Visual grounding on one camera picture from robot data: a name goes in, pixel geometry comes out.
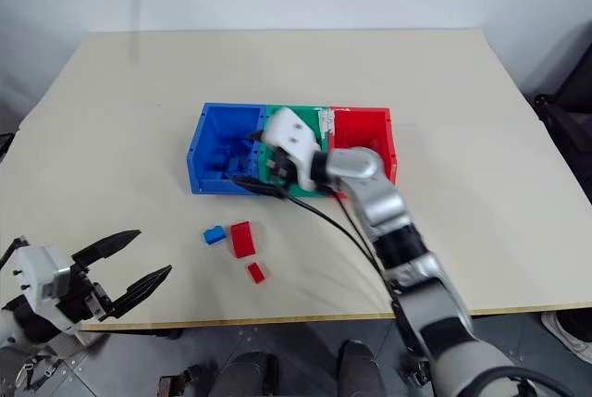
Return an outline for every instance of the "person's leg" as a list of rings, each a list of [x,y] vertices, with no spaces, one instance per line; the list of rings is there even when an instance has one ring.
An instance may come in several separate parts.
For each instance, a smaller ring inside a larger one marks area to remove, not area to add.
[[[246,353],[235,358],[216,379],[210,397],[272,395],[277,386],[278,360],[265,353]]]
[[[339,359],[339,397],[386,397],[372,352],[360,341],[346,341]]]
[[[545,328],[557,337],[578,358],[592,364],[592,338],[590,337],[589,309],[579,311],[543,312]]]

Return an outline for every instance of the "floor tile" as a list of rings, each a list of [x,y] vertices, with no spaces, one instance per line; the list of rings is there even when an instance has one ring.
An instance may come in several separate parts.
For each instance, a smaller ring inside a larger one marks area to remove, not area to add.
[[[95,397],[85,384],[74,375],[64,380],[53,395],[55,397]]]
[[[382,379],[385,382],[387,395],[413,395],[414,389],[403,382],[401,378],[401,358],[407,353],[399,330],[394,322],[388,327],[387,337],[376,354],[376,361],[380,367]]]
[[[290,361],[325,391],[337,392],[339,349],[347,340],[364,342],[376,353],[387,335],[388,320],[349,320],[263,325],[258,338]]]
[[[496,346],[515,363],[518,361],[517,351],[524,330],[524,318],[525,314],[474,318],[475,334]]]
[[[216,370],[241,342],[234,327],[187,329],[178,340],[112,334],[93,346],[74,373],[97,397],[155,395],[161,376],[199,364]]]
[[[524,315],[517,364],[555,378],[577,396],[592,394],[592,365],[577,358],[548,332],[539,314]]]
[[[276,351],[272,346],[265,344],[261,338],[247,332],[242,343],[232,355],[232,358],[244,353],[263,352],[273,354],[279,360],[279,395],[305,395],[311,397],[328,397],[335,393],[322,389],[309,375],[310,371],[300,370],[292,363],[292,355],[283,350]]]

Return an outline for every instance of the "white tabletop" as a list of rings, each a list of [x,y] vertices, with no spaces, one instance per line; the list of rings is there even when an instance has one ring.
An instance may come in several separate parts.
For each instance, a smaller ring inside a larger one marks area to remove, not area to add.
[[[205,102],[389,107],[398,185],[474,313],[591,305],[592,207],[480,31],[91,33],[0,164],[1,247],[24,234],[73,254],[140,229],[92,266],[112,298],[173,266],[143,304],[86,329],[390,315],[371,267],[322,220],[190,193]],[[330,200],[311,203],[346,225]],[[205,229],[243,220],[253,260],[205,245]],[[18,294],[10,270],[2,303]]]

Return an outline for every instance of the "blue bin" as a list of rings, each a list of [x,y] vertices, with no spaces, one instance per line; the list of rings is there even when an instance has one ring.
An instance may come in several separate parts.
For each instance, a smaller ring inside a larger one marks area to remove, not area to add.
[[[263,128],[265,105],[203,105],[187,153],[191,192],[253,195],[229,178],[258,178],[259,143],[246,136]]]

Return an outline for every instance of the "red block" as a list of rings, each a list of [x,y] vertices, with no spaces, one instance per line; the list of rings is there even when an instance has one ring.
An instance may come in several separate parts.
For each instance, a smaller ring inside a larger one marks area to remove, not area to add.
[[[230,226],[230,235],[232,236],[234,256],[243,258],[245,256],[255,255],[255,246],[253,245],[249,221]]]
[[[249,273],[251,274],[251,278],[255,282],[255,284],[259,284],[261,281],[265,279],[265,275],[259,265],[256,263],[252,263],[247,266]]]

